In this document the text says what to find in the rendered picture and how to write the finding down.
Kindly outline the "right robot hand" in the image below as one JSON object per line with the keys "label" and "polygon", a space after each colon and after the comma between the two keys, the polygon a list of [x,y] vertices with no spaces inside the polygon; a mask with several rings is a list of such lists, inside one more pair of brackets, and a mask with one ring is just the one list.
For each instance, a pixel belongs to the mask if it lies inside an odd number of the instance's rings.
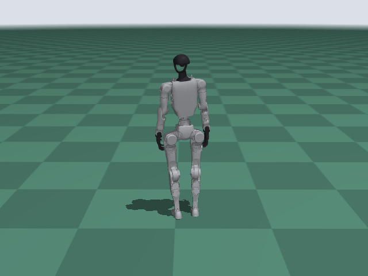
{"label": "right robot hand", "polygon": [[202,143],[203,144],[202,147],[206,147],[208,145],[208,140],[209,140],[209,132],[210,132],[209,127],[206,126],[203,132],[204,132],[204,141]]}

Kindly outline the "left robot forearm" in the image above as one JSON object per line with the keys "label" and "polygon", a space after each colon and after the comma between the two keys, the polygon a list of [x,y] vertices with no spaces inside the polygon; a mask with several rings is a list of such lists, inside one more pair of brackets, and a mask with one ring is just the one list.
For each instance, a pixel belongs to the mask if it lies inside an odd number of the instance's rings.
{"label": "left robot forearm", "polygon": [[166,120],[166,117],[162,115],[162,109],[161,108],[158,108],[157,120],[158,121],[157,121],[155,133],[156,133],[156,135],[157,135],[158,132],[161,132],[163,134],[164,122]]}

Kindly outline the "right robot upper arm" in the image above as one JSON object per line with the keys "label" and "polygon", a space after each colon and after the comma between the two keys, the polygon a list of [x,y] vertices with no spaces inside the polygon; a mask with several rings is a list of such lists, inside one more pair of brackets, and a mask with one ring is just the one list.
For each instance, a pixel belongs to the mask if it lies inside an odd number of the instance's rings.
{"label": "right robot upper arm", "polygon": [[199,110],[207,109],[206,104],[206,83],[203,79],[196,79],[198,85],[198,97],[200,102],[198,103]]}

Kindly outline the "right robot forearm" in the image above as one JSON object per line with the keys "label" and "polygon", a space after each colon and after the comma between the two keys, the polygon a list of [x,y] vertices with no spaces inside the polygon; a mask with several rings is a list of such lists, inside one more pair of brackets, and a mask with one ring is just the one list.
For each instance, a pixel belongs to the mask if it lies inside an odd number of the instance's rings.
{"label": "right robot forearm", "polygon": [[202,110],[200,113],[201,113],[201,120],[202,120],[202,128],[203,128],[203,130],[205,130],[205,127],[209,127],[209,129],[210,129],[210,126],[209,126],[208,104],[207,104],[207,109],[206,110]]}

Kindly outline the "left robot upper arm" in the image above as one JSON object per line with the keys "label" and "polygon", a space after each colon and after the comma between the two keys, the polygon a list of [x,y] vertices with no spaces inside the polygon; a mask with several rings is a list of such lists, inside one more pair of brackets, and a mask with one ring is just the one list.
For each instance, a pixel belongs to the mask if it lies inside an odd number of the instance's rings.
{"label": "left robot upper arm", "polygon": [[172,82],[162,83],[160,85],[160,105],[162,115],[168,114],[168,93],[171,91]]}

